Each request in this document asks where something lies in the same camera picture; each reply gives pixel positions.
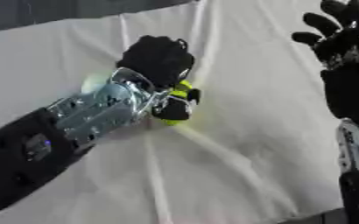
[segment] gloved robot hand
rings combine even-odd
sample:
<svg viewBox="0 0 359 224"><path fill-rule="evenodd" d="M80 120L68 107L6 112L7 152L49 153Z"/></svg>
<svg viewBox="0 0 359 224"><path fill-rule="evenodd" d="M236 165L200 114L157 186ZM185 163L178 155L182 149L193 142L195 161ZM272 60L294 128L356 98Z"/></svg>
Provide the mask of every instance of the gloved robot hand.
<svg viewBox="0 0 359 224"><path fill-rule="evenodd" d="M327 104L337 118L350 118L359 124L359 0L343 4L323 0L321 8L336 18L307 13L304 21L321 32L295 32L294 41L309 45L326 68Z"/></svg>
<svg viewBox="0 0 359 224"><path fill-rule="evenodd" d="M173 88L183 81L194 65L187 42L168 37L142 37L123 54L117 67L127 67L142 74L157 89Z"/></svg>
<svg viewBox="0 0 359 224"><path fill-rule="evenodd" d="M190 118L200 98L201 91L183 80L174 87L167 100L152 111L152 115L168 125L176 125Z"/></svg>

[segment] black glove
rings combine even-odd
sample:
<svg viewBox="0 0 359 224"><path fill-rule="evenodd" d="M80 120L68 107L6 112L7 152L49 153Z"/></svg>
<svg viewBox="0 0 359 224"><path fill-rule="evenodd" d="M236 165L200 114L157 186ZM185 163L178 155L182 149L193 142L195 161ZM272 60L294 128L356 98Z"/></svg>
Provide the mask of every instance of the black glove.
<svg viewBox="0 0 359 224"><path fill-rule="evenodd" d="M305 23L319 30L324 38L311 32L295 32L292 39L311 46L327 68L321 77L332 113L359 124L359 0L351 0L347 5L324 0L321 8L336 18L339 25L321 15L307 13Z"/></svg>
<svg viewBox="0 0 359 224"><path fill-rule="evenodd" d="M168 37L142 37L123 54L117 67L127 67L151 81L156 88L171 88L184 80L194 65L187 42Z"/></svg>

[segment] white cloth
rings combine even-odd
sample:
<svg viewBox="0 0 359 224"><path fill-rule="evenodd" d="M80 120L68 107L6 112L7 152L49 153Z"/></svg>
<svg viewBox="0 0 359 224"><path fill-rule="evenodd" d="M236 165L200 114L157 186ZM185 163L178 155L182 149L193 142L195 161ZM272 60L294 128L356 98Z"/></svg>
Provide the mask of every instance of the white cloth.
<svg viewBox="0 0 359 224"><path fill-rule="evenodd" d="M116 131L0 224L267 224L340 207L338 121L319 63L290 40L317 2L201 0L0 31L0 126L112 70L147 34L189 41L203 90L192 121Z"/></svg>

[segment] yellow object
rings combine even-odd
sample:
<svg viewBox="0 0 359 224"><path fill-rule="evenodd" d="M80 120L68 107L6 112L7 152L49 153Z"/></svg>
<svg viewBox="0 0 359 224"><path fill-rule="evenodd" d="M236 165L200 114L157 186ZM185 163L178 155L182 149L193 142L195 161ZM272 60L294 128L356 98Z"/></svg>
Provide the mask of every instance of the yellow object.
<svg viewBox="0 0 359 224"><path fill-rule="evenodd" d="M175 125L183 122L183 121L164 120L164 119L162 119L162 121L169 126L175 126Z"/></svg>
<svg viewBox="0 0 359 224"><path fill-rule="evenodd" d="M183 80L178 85L174 87L170 95L179 96L182 98L187 98L187 93L192 89L192 85L189 81Z"/></svg>

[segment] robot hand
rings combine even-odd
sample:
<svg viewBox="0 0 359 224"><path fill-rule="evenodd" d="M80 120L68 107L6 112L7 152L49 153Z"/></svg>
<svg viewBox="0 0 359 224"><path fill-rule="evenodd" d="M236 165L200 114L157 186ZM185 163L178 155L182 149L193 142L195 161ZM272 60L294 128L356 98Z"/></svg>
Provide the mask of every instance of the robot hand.
<svg viewBox="0 0 359 224"><path fill-rule="evenodd" d="M80 93L2 127L0 210L56 178L112 130L159 110L193 64L185 41L143 37L113 74L87 78Z"/></svg>
<svg viewBox="0 0 359 224"><path fill-rule="evenodd" d="M336 18L307 13L304 21L323 35L295 32L294 41L309 45L326 68L321 72L325 82L327 104L337 118L350 118L359 124L359 0L348 4L335 0L321 3L324 12Z"/></svg>
<svg viewBox="0 0 359 224"><path fill-rule="evenodd" d="M321 8L339 21L307 13L305 23L322 35L296 32L294 41L311 46L325 70L327 104L337 118L343 119L337 131L341 150L341 195L348 223L359 223L359 0L348 4L324 0Z"/></svg>

